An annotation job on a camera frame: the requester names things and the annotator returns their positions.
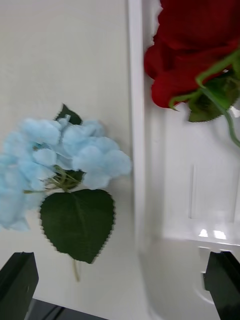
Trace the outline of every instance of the white panel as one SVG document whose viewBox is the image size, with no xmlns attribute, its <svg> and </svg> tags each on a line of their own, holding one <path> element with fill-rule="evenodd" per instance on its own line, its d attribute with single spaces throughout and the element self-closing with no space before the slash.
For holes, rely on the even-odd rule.
<svg viewBox="0 0 240 320">
<path fill-rule="evenodd" d="M 145 50 L 156 31 L 160 3 L 138 2 L 142 2 L 143 25 L 135 39 L 139 37 L 138 44 L 143 41 Z M 135 72 L 135 77 L 144 77 L 142 65 Z M 132 85 L 138 88 L 138 82 Z M 145 223 L 144 232 L 137 232 L 140 243 L 147 244 L 138 249 L 149 306 L 153 319 L 219 320 L 203 287 L 202 272 L 210 251 L 230 250 L 240 260 L 240 149 L 230 140 L 223 117 L 189 123 L 184 103 L 176 112 L 151 102 L 151 84 L 145 76 L 144 92 L 139 91 L 145 102 L 141 130 L 146 147 L 144 159 L 135 157 L 138 168 L 146 164 L 146 185 L 136 188 L 136 201 L 146 208 L 145 216 L 142 211 L 135 215 L 140 220 L 137 227 Z M 240 112 L 231 113 L 240 138 Z M 137 135 L 138 128 L 133 130 Z"/>
</svg>

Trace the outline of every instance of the heart-shaped leaf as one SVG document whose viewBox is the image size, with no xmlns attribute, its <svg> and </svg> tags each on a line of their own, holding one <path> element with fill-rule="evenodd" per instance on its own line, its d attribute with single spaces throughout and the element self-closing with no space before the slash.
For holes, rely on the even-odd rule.
<svg viewBox="0 0 240 320">
<path fill-rule="evenodd" d="M 59 252 L 91 264 L 114 225 L 114 201 L 104 190 L 54 193 L 42 203 L 45 235 Z"/>
<path fill-rule="evenodd" d="M 73 125 L 80 125 L 83 122 L 79 115 L 70 110 L 65 104 L 62 105 L 62 109 L 56 116 L 55 120 L 58 120 L 59 118 L 64 118 L 66 115 L 70 116 L 69 122 Z"/>
</svg>

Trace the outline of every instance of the black object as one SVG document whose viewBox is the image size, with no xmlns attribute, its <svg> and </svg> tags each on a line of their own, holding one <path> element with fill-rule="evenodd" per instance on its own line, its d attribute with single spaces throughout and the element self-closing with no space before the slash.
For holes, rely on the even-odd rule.
<svg viewBox="0 0 240 320">
<path fill-rule="evenodd" d="M 240 320 L 240 263 L 232 253 L 211 252 L 203 279 L 220 319 Z"/>
<path fill-rule="evenodd" d="M 38 281 L 34 253 L 14 253 L 0 271 L 1 320 L 24 320 Z"/>
</svg>

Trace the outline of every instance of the hydrangea petal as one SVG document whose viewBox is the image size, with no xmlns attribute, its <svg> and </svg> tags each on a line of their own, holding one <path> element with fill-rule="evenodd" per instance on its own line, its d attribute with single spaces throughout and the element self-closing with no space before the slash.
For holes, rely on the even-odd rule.
<svg viewBox="0 0 240 320">
<path fill-rule="evenodd" d="M 112 178 L 129 175 L 132 170 L 131 159 L 120 150 L 112 150 L 105 155 L 105 172 Z"/>
<path fill-rule="evenodd" d="M 55 176 L 55 172 L 49 168 L 30 161 L 20 161 L 19 169 L 23 175 L 29 180 L 33 181 L 34 179 L 46 180 Z"/>
<path fill-rule="evenodd" d="M 97 138 L 95 142 L 93 142 L 93 145 L 101 150 L 101 152 L 104 154 L 110 150 L 119 150 L 119 145 L 114 140 L 106 136 Z"/>
<path fill-rule="evenodd" d="M 9 229 L 13 224 L 24 218 L 24 200 L 23 192 L 17 192 L 13 189 L 6 189 L 0 194 L 0 225 Z"/>
<path fill-rule="evenodd" d="M 57 162 L 56 152 L 50 149 L 40 149 L 33 152 L 35 161 L 43 166 L 52 167 Z"/>
<path fill-rule="evenodd" d="M 74 156 L 85 139 L 86 133 L 81 125 L 70 125 L 63 133 L 62 145 L 69 155 Z"/>
<path fill-rule="evenodd" d="M 56 145 L 59 142 L 61 125 L 52 120 L 25 119 L 21 124 L 21 130 L 28 138 L 38 144 Z"/>
<path fill-rule="evenodd" d="M 0 174 L 4 174 L 8 166 L 14 165 L 17 158 L 10 154 L 0 154 Z"/>
<path fill-rule="evenodd" d="M 83 176 L 82 183 L 90 190 L 106 188 L 111 177 L 103 172 L 90 172 Z"/>
<path fill-rule="evenodd" d="M 72 168 L 75 171 L 90 172 L 103 164 L 103 153 L 95 146 L 87 146 L 78 152 L 72 159 Z"/>
<path fill-rule="evenodd" d="M 105 134 L 104 127 L 97 120 L 86 120 L 81 125 L 87 129 L 89 137 L 103 137 Z"/>
<path fill-rule="evenodd" d="M 32 149 L 33 143 L 20 132 L 10 133 L 3 143 L 4 153 L 18 158 L 28 156 Z"/>
</svg>

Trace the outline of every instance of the blue hydrangea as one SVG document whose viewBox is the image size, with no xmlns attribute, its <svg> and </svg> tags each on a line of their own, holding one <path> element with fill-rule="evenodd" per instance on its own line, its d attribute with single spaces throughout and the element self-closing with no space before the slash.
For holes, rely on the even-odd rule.
<svg viewBox="0 0 240 320">
<path fill-rule="evenodd" d="M 28 230 L 25 213 L 38 206 L 45 195 L 40 192 L 30 198 L 30 194 L 23 192 L 27 188 L 28 182 L 17 166 L 8 166 L 5 173 L 0 174 L 0 225 L 4 228 Z"/>
<path fill-rule="evenodd" d="M 39 208 L 46 188 L 61 171 L 84 172 L 83 184 L 106 188 L 111 179 L 128 175 L 130 158 L 105 136 L 96 120 L 81 125 L 58 120 L 26 119 L 5 139 L 0 154 L 0 225 L 27 230 L 27 210 Z"/>
<path fill-rule="evenodd" d="M 129 175 L 132 162 L 118 144 L 100 137 L 94 143 L 84 146 L 73 157 L 73 170 L 85 173 L 83 184 L 91 190 L 106 188 L 112 178 Z"/>
</svg>

